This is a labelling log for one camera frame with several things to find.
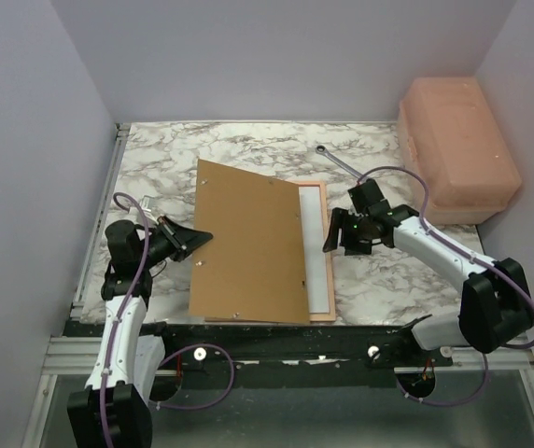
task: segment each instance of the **wrench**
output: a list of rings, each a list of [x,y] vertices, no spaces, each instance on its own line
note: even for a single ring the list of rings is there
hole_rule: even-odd
[[[342,168],[344,171],[348,172],[349,174],[353,175],[356,179],[362,176],[362,173],[358,172],[354,168],[352,168],[347,163],[339,160],[337,157],[335,157],[333,154],[331,154],[323,145],[319,145],[316,147],[315,152],[317,154],[320,154],[324,157],[327,157],[330,161],[338,165],[340,168]]]

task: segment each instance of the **white marble countertop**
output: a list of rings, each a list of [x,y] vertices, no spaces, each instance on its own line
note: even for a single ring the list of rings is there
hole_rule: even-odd
[[[160,198],[164,214],[192,225],[196,163],[200,157],[236,168],[289,180],[324,180],[328,208],[350,208],[346,190],[354,178],[315,153],[325,145],[363,172],[401,165],[394,124],[307,124],[294,122],[141,123],[133,125],[115,191],[137,199]],[[408,179],[395,172],[374,176],[392,206],[410,203]],[[111,204],[107,223],[134,220]],[[448,235],[482,252],[474,226],[451,226]],[[104,320],[101,285],[109,261],[105,237],[94,254],[84,290],[81,322]],[[202,323],[188,315],[190,260],[170,262],[153,284],[146,322]],[[426,314],[457,310],[459,297],[434,271],[397,249],[373,248],[369,257],[333,257],[339,325],[400,325]]]

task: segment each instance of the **pink storage container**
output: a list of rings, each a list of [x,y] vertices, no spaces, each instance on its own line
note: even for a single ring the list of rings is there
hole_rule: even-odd
[[[398,138],[406,168],[430,189],[433,224],[480,224],[506,208],[522,180],[473,77],[423,77],[400,102]],[[411,180],[415,206],[423,202]]]

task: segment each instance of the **screw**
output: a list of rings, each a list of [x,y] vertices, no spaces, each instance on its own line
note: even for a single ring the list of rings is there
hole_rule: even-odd
[[[206,357],[207,357],[207,351],[204,348],[199,347],[194,351],[194,358],[197,361],[202,361]]]
[[[379,347],[376,345],[371,345],[369,349],[367,350],[367,355],[369,355],[370,359],[372,359],[373,361],[376,361],[381,356]]]
[[[454,354],[454,349],[452,347],[441,347],[439,351],[442,354],[442,357],[452,357]]]

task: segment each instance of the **purple cable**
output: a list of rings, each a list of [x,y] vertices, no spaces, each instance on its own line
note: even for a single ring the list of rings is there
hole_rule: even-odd
[[[476,257],[472,257],[471,254],[465,250],[463,250],[461,247],[458,247],[451,241],[446,240],[443,236],[441,236],[438,232],[435,231],[425,220],[425,210],[427,208],[427,204],[429,202],[429,187],[427,186],[427,183],[425,180],[419,176],[416,173],[413,173],[410,170],[407,170],[406,168],[402,168],[399,166],[378,166],[377,168],[373,168],[369,171],[367,171],[364,175],[358,178],[357,183],[360,184],[365,178],[367,178],[370,174],[377,172],[377,171],[383,171],[383,170],[393,170],[393,171],[400,171],[402,173],[406,173],[407,175],[412,176],[414,179],[418,181],[418,183],[423,187],[423,190],[425,191],[425,195],[423,197],[423,204],[420,207],[419,210],[419,221],[423,229],[432,236],[435,240],[440,242],[441,244],[448,247],[450,250],[453,250],[454,252],[458,253],[460,256],[465,257],[467,259],[472,258],[472,262],[478,264],[479,266],[482,266],[486,269],[488,269],[490,272],[492,272],[494,275],[499,277],[501,280],[503,280],[505,283],[507,283],[511,288],[513,288],[527,303],[527,306],[530,307],[534,314],[534,301],[530,298],[530,296],[521,288],[519,287],[510,277],[508,277],[506,274],[504,274],[502,271],[500,271],[498,268],[496,268],[494,265],[487,263],[485,261],[482,261],[481,259],[477,259]],[[506,348],[513,348],[513,349],[520,349],[525,350],[531,347],[534,347],[534,339],[528,343],[522,343],[522,344],[512,344],[512,343],[506,343],[504,345]],[[465,399],[459,399],[457,401],[448,401],[448,402],[441,402],[441,401],[434,401],[434,400],[427,400],[427,399],[418,399],[417,397],[413,397],[411,395],[408,395],[408,393],[401,387],[400,382],[398,382],[398,386],[400,390],[404,393],[407,399],[410,399],[412,401],[416,401],[419,403],[427,404],[429,406],[437,406],[437,407],[452,407],[452,406],[459,406],[462,404],[470,403],[471,401],[477,399],[480,397],[480,395],[483,393],[483,390],[485,389],[485,386],[487,385],[489,381],[489,363],[487,361],[487,357],[485,354],[483,355],[483,362],[485,364],[485,373],[483,377],[483,382],[479,386],[478,389],[476,389],[472,395]]]
[[[129,207],[122,205],[119,203],[118,198],[122,197],[127,199],[133,206],[136,208],[138,213],[140,214],[140,217],[143,221],[143,227],[145,228],[145,243],[143,246],[143,255],[140,260],[140,264],[138,265],[138,270],[136,271],[136,274],[134,275],[133,281],[126,291],[126,295],[124,296],[124,301],[119,306],[117,314],[114,316],[114,321],[111,324],[111,330],[109,331],[109,339],[107,340],[107,351],[105,352],[105,361],[104,361],[104,370],[109,370],[109,365],[111,362],[111,353],[113,352],[114,343],[116,341],[116,334],[118,332],[118,324],[121,321],[121,315],[123,315],[124,310],[128,306],[128,302],[130,301],[130,298],[133,295],[134,287],[136,286],[136,283],[138,283],[138,279],[140,278],[141,274],[143,273],[143,270],[145,269],[145,262],[147,261],[147,254],[148,254],[148,220],[145,216],[145,212],[143,211],[143,208],[140,206],[140,204],[136,201],[135,198],[130,196],[126,193],[115,193],[113,196],[114,203],[121,208],[122,210],[129,211]],[[108,448],[114,448],[114,443],[111,440],[111,432],[109,431],[109,424],[107,422],[107,409],[105,408],[105,401],[106,401],[106,392],[107,389],[107,373],[101,374],[101,390],[99,391],[99,405],[100,405],[100,414],[101,414],[101,428],[103,429],[103,435],[105,438],[105,444]]]
[[[211,406],[214,406],[214,405],[218,404],[220,401],[225,399],[227,397],[227,395],[230,393],[230,391],[232,390],[234,373],[236,371],[236,369],[235,369],[235,367],[233,365],[233,359],[230,356],[230,354],[228,352],[226,352],[223,348],[221,348],[218,345],[213,345],[212,343],[196,343],[195,345],[189,345],[187,347],[181,348],[178,351],[174,352],[169,357],[167,357],[166,359],[164,359],[162,361],[162,363],[159,365],[159,367],[164,366],[165,364],[170,362],[175,357],[178,357],[179,355],[182,355],[183,353],[188,352],[189,350],[192,350],[194,348],[199,348],[199,347],[209,347],[209,348],[213,348],[214,350],[218,350],[220,353],[223,354],[224,357],[226,357],[228,359],[228,363],[230,364],[230,381],[228,382],[228,385],[226,386],[226,388],[224,389],[223,393],[219,397],[209,401],[208,403],[197,404],[197,405],[194,405],[194,406],[181,406],[181,405],[178,405],[178,404],[158,403],[162,408],[165,408],[165,409],[176,409],[176,410],[179,410],[179,411],[199,411],[201,409],[210,408]]]

